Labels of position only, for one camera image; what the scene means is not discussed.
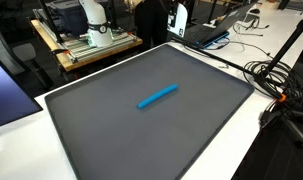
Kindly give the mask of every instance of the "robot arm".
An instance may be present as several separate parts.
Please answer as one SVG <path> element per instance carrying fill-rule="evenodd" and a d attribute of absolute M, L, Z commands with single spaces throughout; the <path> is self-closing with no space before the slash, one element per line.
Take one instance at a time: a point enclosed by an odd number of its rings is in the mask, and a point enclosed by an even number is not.
<path fill-rule="evenodd" d="M 104 8 L 94 0 L 79 0 L 88 18 L 89 45 L 104 47 L 112 44 L 111 29 L 105 17 Z"/>

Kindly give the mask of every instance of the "white table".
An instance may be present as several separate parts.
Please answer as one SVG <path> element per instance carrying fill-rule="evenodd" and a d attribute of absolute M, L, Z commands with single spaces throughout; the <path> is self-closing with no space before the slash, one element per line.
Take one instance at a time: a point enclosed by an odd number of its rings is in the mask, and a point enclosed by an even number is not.
<path fill-rule="evenodd" d="M 265 30 L 257 29 L 252 33 L 262 33 L 264 36 L 243 36 L 243 40 L 245 43 L 259 46 L 274 56 L 295 30 L 296 24 L 303 15 L 293 10 L 276 11 L 264 8 L 262 5 L 260 17 L 260 26 L 269 24 L 270 27 Z M 234 34 L 231 30 L 230 38 L 236 41 Z M 181 44 L 169 44 L 214 67 L 223 66 L 223 63 L 186 50 Z M 239 65 L 252 60 L 267 59 L 259 50 L 245 48 L 245 51 L 241 52 L 241 45 L 230 44 L 211 53 Z M 303 34 L 282 61 L 293 66 L 302 49 Z M 237 69 L 231 67 L 220 69 L 244 79 L 242 72 Z M 0 180 L 76 179 L 47 111 L 44 96 L 36 98 L 44 108 L 43 111 L 0 127 Z M 260 113 L 271 102 L 272 99 L 255 91 L 232 116 L 183 179 L 230 179 L 259 132 Z"/>

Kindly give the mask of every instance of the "chair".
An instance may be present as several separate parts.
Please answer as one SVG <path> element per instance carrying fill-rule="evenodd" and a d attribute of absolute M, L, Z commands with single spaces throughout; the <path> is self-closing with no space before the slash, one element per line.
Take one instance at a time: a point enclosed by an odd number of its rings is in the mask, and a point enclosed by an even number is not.
<path fill-rule="evenodd" d="M 27 73 L 32 70 L 45 90 L 53 86 L 53 82 L 48 74 L 35 61 L 36 53 L 32 44 L 27 43 L 14 48 L 10 48 L 0 32 L 0 60 L 13 75 Z M 30 69 L 26 62 L 33 66 Z"/>

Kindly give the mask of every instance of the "gray mat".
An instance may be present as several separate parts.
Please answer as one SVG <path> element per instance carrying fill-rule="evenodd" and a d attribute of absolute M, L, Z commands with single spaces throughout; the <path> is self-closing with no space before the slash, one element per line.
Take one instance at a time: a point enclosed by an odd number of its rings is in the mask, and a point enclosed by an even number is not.
<path fill-rule="evenodd" d="M 179 88 L 144 109 L 137 104 Z M 46 97 L 79 179 L 180 178 L 253 87 L 164 45 Z"/>

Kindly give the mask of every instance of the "laptop screen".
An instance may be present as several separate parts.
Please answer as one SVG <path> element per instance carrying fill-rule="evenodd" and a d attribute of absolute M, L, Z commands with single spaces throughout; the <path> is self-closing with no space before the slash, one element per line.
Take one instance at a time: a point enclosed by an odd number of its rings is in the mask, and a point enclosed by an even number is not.
<path fill-rule="evenodd" d="M 0 126 L 40 110 L 0 62 Z"/>

